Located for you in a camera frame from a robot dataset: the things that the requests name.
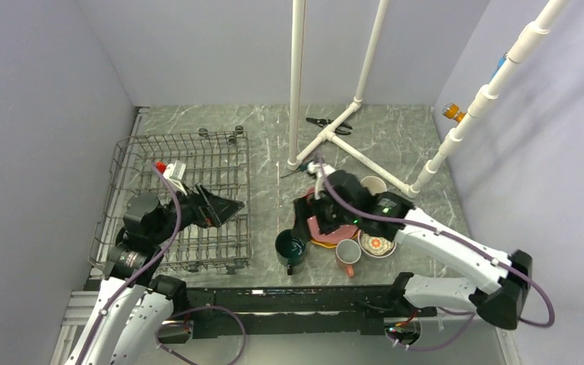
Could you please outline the pink mug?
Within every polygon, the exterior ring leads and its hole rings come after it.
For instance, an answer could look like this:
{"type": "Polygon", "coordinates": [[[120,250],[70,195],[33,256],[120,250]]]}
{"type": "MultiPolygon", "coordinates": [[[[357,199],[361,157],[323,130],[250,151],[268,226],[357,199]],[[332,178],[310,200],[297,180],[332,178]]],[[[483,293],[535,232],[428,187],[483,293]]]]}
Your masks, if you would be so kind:
{"type": "Polygon", "coordinates": [[[354,265],[360,261],[361,256],[361,248],[353,239],[342,240],[335,247],[335,261],[348,278],[355,276],[354,265]]]}

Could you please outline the dark green mug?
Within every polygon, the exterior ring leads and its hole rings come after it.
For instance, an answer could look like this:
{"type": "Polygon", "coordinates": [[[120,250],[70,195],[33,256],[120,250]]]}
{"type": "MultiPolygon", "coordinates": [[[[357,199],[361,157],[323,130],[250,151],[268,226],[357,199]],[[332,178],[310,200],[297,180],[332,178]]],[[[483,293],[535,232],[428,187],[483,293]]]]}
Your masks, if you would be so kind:
{"type": "Polygon", "coordinates": [[[286,274],[293,275],[294,269],[305,261],[307,243],[294,236],[292,230],[282,230],[275,239],[275,251],[286,274]]]}

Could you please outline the patterned floral bowl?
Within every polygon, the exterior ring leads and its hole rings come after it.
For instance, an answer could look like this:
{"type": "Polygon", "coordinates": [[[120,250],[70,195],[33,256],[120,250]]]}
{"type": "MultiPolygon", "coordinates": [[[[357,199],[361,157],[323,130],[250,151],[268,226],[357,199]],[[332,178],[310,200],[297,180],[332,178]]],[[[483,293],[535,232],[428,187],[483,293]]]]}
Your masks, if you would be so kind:
{"type": "Polygon", "coordinates": [[[362,230],[358,232],[357,241],[363,253],[374,259],[389,257],[396,250],[396,243],[383,237],[371,236],[362,230]]]}

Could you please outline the cream yellow-green cup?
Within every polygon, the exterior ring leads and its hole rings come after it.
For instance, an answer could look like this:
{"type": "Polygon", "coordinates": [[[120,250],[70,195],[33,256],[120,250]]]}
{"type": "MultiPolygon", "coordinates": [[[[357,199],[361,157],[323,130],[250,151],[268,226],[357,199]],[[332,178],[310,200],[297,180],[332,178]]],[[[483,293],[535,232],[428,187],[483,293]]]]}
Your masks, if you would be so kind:
{"type": "Polygon", "coordinates": [[[387,192],[386,182],[378,176],[365,176],[360,184],[371,194],[378,195],[387,192]]]}

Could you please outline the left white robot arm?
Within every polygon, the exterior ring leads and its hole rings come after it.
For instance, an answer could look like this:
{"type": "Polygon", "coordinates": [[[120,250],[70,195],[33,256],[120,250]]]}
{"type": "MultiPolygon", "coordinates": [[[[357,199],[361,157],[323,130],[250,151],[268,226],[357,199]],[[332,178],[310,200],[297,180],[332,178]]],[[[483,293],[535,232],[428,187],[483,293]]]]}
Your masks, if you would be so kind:
{"type": "Polygon", "coordinates": [[[129,199],[97,301],[68,364],[134,364],[163,321],[182,317],[189,306],[186,283],[156,273],[177,234],[191,225],[219,228],[244,207],[200,184],[168,190],[166,204],[155,192],[129,199]]]}

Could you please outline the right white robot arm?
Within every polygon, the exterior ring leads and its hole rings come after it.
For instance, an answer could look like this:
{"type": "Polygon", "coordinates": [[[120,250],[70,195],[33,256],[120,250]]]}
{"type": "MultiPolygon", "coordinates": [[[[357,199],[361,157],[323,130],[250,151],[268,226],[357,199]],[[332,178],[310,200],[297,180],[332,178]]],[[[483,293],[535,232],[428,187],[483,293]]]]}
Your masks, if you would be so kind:
{"type": "Polygon", "coordinates": [[[372,194],[344,170],[311,162],[306,172],[315,186],[310,194],[294,200],[295,237],[311,239],[309,219],[317,223],[321,234],[354,226],[393,246],[422,249],[459,273],[459,278],[398,274],[388,297],[395,314],[406,316],[415,309],[438,306],[473,311],[485,322],[507,330],[523,321],[522,310],[532,287],[533,258],[527,252],[506,253],[470,240],[400,195],[372,194]]]}

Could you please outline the pink dotted plate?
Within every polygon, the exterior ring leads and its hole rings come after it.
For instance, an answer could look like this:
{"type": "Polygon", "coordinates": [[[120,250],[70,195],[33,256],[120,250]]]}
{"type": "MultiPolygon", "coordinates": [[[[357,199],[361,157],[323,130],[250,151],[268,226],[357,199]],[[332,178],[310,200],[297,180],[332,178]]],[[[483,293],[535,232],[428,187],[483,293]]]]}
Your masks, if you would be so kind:
{"type": "Polygon", "coordinates": [[[335,243],[340,242],[345,239],[350,239],[358,228],[354,225],[341,225],[330,233],[322,233],[319,229],[319,222],[317,221],[317,216],[312,207],[314,188],[309,188],[306,192],[306,200],[309,205],[310,217],[306,220],[309,228],[309,234],[311,239],[315,239],[323,242],[335,243]]]}

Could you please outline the yellow plate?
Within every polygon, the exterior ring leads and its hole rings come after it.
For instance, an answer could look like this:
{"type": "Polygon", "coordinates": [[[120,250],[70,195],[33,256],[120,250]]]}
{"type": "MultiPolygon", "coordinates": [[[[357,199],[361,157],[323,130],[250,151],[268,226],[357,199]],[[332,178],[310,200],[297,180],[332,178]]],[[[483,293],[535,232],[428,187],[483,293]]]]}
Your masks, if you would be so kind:
{"type": "MultiPolygon", "coordinates": [[[[360,231],[357,230],[354,233],[354,235],[352,237],[350,237],[350,240],[358,241],[359,233],[360,233],[360,231]]],[[[321,247],[326,248],[326,249],[335,249],[336,246],[338,245],[338,241],[336,241],[335,243],[331,243],[331,242],[323,242],[323,241],[311,239],[310,242],[314,245],[321,246],[321,247]]]]}

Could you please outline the black pliers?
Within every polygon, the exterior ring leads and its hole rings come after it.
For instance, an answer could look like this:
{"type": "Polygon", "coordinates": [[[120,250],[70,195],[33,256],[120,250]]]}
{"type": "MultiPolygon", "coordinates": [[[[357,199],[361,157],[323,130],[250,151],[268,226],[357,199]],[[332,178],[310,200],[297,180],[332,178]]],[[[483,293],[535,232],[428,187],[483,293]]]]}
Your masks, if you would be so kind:
{"type": "MultiPolygon", "coordinates": [[[[311,117],[306,117],[306,121],[322,129],[333,123],[332,119],[317,119],[311,117]]],[[[336,127],[334,133],[336,135],[350,135],[352,131],[353,127],[351,125],[349,125],[347,122],[342,122],[339,126],[336,127]]]]}

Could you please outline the white PVC diagonal pipe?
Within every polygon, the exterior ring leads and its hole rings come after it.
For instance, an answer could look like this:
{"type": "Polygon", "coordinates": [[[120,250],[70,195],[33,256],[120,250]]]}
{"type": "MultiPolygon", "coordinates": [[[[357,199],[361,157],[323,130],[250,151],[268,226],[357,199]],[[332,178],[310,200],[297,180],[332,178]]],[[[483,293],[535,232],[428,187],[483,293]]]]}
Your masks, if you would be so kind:
{"type": "Polygon", "coordinates": [[[528,59],[550,33],[552,24],[567,4],[567,1],[550,0],[542,8],[539,15],[523,27],[514,44],[507,51],[506,61],[491,80],[478,89],[462,121],[455,128],[449,130],[436,154],[425,163],[417,179],[407,188],[407,196],[414,198],[420,194],[422,188],[432,180],[446,158],[458,150],[471,127],[482,119],[498,99],[501,90],[507,85],[517,67],[528,59]]]}

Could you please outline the green handled screwdriver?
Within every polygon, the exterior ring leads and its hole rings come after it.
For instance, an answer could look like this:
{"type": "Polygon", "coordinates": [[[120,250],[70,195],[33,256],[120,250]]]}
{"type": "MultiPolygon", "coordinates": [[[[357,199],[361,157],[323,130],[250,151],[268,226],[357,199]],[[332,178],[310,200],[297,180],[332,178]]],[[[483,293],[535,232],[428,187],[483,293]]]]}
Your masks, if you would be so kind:
{"type": "Polygon", "coordinates": [[[279,178],[280,178],[280,179],[285,179],[285,178],[287,178],[287,177],[289,177],[289,176],[292,176],[292,175],[294,175],[294,174],[296,174],[296,173],[305,173],[305,174],[307,174],[307,173],[306,173],[306,164],[307,164],[307,163],[302,163],[301,165],[299,165],[299,166],[298,166],[298,168],[296,168],[296,169],[295,169],[295,170],[293,170],[292,172],[290,172],[290,173],[287,173],[287,174],[285,174],[285,175],[282,175],[282,176],[279,176],[279,178]]]}

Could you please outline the white PVC pipe frame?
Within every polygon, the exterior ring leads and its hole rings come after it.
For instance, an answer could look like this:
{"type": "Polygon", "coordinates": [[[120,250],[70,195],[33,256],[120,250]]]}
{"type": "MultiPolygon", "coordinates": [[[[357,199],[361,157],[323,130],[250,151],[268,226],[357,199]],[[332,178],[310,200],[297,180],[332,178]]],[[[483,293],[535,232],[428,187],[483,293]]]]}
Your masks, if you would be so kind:
{"type": "Polygon", "coordinates": [[[373,22],[370,39],[365,53],[360,77],[357,83],[357,89],[352,102],[347,108],[333,120],[333,123],[320,131],[316,137],[303,149],[298,149],[298,135],[299,135],[299,111],[300,111],[300,96],[301,96],[301,78],[303,67],[303,43],[305,36],[306,23],[306,1],[293,0],[292,1],[292,23],[291,23],[291,57],[290,57],[290,102],[289,102],[289,142],[288,142],[288,156],[287,168],[291,171],[298,168],[301,163],[307,159],[312,152],[314,152],[322,143],[328,141],[335,144],[338,148],[354,157],[361,162],[365,167],[380,175],[388,183],[398,188],[406,195],[407,188],[410,186],[406,182],[402,182],[396,176],[392,175],[388,170],[381,167],[379,164],[365,156],[360,150],[348,144],[342,138],[339,138],[335,133],[335,129],[342,122],[345,122],[352,114],[357,112],[363,104],[363,94],[367,79],[370,73],[373,57],[375,55],[376,46],[379,41],[379,35],[383,22],[385,20],[386,11],[389,2],[387,0],[379,1],[376,16],[373,22]]]}

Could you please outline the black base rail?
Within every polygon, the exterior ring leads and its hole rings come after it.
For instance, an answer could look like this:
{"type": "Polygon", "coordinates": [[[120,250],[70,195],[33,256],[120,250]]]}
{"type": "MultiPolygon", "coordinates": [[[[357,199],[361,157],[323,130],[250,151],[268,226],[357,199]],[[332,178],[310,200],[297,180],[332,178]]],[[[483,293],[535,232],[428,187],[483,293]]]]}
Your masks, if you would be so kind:
{"type": "Polygon", "coordinates": [[[168,344],[226,335],[356,332],[381,335],[395,320],[434,317],[413,309],[390,285],[310,287],[190,287],[170,291],[172,316],[158,332],[168,344]]]}

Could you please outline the orange yellow wall fitting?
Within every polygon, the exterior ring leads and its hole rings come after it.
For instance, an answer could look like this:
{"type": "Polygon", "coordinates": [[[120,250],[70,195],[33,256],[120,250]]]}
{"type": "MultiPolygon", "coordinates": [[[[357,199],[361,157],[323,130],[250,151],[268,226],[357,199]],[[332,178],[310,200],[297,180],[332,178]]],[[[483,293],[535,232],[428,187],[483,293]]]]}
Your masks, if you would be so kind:
{"type": "Polygon", "coordinates": [[[442,115],[447,119],[460,123],[465,118],[466,112],[462,111],[457,104],[448,103],[444,106],[442,115]]]}

